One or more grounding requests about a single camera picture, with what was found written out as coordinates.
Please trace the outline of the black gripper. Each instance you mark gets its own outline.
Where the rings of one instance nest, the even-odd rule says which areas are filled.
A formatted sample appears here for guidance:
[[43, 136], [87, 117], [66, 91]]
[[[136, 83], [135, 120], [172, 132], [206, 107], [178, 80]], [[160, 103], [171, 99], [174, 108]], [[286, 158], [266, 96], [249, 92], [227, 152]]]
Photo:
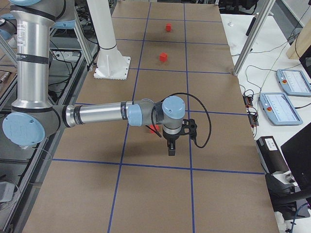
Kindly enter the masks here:
[[181, 127], [176, 129], [170, 129], [162, 127], [163, 137], [167, 140], [168, 155], [175, 156], [175, 140], [180, 136]]

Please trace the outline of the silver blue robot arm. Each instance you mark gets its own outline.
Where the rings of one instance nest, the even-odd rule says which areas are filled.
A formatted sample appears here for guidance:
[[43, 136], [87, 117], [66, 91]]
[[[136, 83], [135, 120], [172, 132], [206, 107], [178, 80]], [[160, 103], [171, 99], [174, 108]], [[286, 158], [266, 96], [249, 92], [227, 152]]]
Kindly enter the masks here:
[[90, 106], [53, 105], [48, 100], [50, 29], [75, 27], [72, 0], [13, 0], [17, 20], [17, 99], [2, 123], [5, 136], [19, 146], [43, 141], [59, 129], [87, 123], [127, 120], [131, 126], [161, 125], [168, 153], [175, 154], [185, 103], [177, 96]]

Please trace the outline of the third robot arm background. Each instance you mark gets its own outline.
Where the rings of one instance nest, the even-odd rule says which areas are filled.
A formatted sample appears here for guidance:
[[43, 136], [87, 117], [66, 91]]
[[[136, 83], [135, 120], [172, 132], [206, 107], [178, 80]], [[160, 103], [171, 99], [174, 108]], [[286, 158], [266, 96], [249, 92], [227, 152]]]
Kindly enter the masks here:
[[17, 20], [11, 14], [7, 13], [0, 16], [0, 35], [4, 40], [11, 39], [17, 34]]

